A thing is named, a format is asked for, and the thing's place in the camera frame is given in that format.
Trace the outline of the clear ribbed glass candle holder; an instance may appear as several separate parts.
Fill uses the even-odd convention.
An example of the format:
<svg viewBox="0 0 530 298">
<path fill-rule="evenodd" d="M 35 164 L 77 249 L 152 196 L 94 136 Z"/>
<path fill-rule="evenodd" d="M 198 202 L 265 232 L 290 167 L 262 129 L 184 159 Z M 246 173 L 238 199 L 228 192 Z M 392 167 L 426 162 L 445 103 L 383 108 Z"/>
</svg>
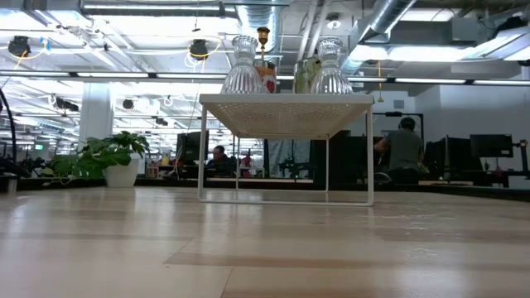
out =
<svg viewBox="0 0 530 298">
<path fill-rule="evenodd" d="M 251 36 L 236 36 L 232 45 L 235 64 L 227 74 L 220 93 L 265 94 L 266 87 L 253 65 L 258 41 Z"/>
<path fill-rule="evenodd" d="M 343 43 L 339 38 L 328 37 L 318 42 L 316 49 L 320 70 L 313 79 L 311 92 L 313 94 L 352 94 L 350 82 L 342 72 L 340 52 Z"/>
</svg>

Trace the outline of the metal tin candle green label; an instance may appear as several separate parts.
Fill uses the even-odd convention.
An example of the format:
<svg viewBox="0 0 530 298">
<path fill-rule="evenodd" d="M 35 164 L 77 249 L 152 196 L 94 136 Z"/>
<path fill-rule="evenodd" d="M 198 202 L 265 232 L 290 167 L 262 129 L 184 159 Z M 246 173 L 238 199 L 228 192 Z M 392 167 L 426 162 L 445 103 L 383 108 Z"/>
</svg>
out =
<svg viewBox="0 0 530 298">
<path fill-rule="evenodd" d="M 294 68 L 293 92 L 295 94 L 310 94 L 313 80 L 320 68 L 321 62 L 315 55 L 298 61 Z"/>
</svg>

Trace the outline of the tall gold candlestick holder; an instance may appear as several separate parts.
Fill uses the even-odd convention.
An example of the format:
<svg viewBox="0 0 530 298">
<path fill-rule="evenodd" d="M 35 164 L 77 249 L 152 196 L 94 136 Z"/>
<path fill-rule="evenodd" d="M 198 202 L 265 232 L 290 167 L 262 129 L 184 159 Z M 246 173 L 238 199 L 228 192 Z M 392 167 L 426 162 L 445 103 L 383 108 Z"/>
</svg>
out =
<svg viewBox="0 0 530 298">
<path fill-rule="evenodd" d="M 268 42 L 268 35 L 270 33 L 270 30 L 265 26 L 261 26 L 257 28 L 257 33 L 258 33 L 258 42 L 260 44 L 260 50 L 261 50 L 261 60 L 264 60 L 265 46 Z"/>
</svg>

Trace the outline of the white perforated metal shelf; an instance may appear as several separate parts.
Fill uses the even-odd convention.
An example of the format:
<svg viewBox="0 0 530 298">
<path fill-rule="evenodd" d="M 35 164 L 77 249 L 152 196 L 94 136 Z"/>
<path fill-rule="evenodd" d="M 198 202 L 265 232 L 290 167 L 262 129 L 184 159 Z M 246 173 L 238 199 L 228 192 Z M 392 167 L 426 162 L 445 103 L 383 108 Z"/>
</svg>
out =
<svg viewBox="0 0 530 298">
<path fill-rule="evenodd" d="M 367 200 L 364 202 L 252 201 L 239 198 L 230 204 L 307 205 L 333 207 L 371 207 L 374 203 L 373 111 L 370 95 L 332 94 L 202 94 L 200 125 L 200 164 L 197 199 L 207 198 L 205 182 L 205 137 L 207 117 L 212 114 L 239 140 L 306 139 L 328 142 L 341 128 L 361 115 L 366 117 Z"/>
</svg>

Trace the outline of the person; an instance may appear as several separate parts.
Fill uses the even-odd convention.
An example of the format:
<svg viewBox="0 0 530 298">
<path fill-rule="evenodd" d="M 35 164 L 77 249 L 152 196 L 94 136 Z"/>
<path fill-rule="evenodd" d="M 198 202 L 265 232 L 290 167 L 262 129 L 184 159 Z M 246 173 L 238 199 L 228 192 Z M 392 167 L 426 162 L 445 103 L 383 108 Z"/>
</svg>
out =
<svg viewBox="0 0 530 298">
<path fill-rule="evenodd" d="M 225 154 L 223 146 L 216 146 L 212 151 L 213 159 L 205 166 L 208 177 L 233 177 L 236 163 L 235 160 Z"/>
<path fill-rule="evenodd" d="M 374 146 L 378 153 L 390 152 L 388 173 L 395 185 L 417 185 L 423 160 L 423 142 L 415 133 L 413 118 L 403 118 L 397 131 L 390 132 Z"/>
</svg>

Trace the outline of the black computer monitor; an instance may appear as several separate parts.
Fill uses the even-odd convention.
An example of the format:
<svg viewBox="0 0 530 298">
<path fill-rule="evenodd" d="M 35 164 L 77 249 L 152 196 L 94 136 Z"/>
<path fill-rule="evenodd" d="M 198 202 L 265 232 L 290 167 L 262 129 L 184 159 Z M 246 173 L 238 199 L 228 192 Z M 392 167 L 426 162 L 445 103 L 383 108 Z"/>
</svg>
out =
<svg viewBox="0 0 530 298">
<path fill-rule="evenodd" d="M 201 132 L 180 133 L 177 135 L 176 155 L 179 162 L 190 164 L 200 159 Z"/>
<path fill-rule="evenodd" d="M 513 157 L 513 139 L 508 134 L 470 135 L 470 148 L 476 157 Z"/>
</svg>

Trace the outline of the black round ceiling fixture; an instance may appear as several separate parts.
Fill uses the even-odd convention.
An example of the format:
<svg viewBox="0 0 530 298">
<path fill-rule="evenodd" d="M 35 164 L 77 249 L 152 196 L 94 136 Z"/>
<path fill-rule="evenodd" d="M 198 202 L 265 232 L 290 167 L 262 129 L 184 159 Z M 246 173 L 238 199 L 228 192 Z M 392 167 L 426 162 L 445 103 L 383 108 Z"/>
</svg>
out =
<svg viewBox="0 0 530 298">
<path fill-rule="evenodd" d="M 16 57 L 27 57 L 31 54 L 31 47 L 28 44 L 28 36 L 14 36 L 8 43 L 7 50 Z"/>
<path fill-rule="evenodd" d="M 205 39 L 195 39 L 190 45 L 189 49 L 190 56 L 194 60 L 205 60 L 208 57 L 208 49 L 206 46 Z"/>
</svg>

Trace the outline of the green potted plant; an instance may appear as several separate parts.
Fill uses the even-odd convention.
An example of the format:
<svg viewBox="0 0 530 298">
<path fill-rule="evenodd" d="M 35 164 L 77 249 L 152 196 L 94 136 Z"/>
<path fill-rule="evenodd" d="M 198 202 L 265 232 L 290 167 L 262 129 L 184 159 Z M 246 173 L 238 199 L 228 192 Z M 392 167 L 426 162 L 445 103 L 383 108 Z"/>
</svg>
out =
<svg viewBox="0 0 530 298">
<path fill-rule="evenodd" d="M 133 187 L 140 160 L 149 149 L 144 136 L 127 131 L 106 138 L 89 137 L 74 155 L 52 159 L 49 168 L 52 179 L 43 186 L 105 179 L 109 188 Z"/>
</svg>

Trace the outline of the silver ventilation duct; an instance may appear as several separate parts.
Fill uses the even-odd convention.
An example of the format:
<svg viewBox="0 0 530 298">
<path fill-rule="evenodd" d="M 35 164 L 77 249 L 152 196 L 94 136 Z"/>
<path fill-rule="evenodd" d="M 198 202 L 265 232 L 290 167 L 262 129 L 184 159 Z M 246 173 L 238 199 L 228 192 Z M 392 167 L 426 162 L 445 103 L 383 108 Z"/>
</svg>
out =
<svg viewBox="0 0 530 298">
<path fill-rule="evenodd" d="M 387 44 L 392 29 L 398 24 L 406 12 L 417 0 L 377 0 L 372 13 L 357 20 L 350 30 L 349 42 L 352 51 L 344 60 L 341 69 L 347 74 L 354 74 L 365 62 L 365 59 L 354 58 L 354 50 L 358 45 L 366 43 Z"/>
</svg>

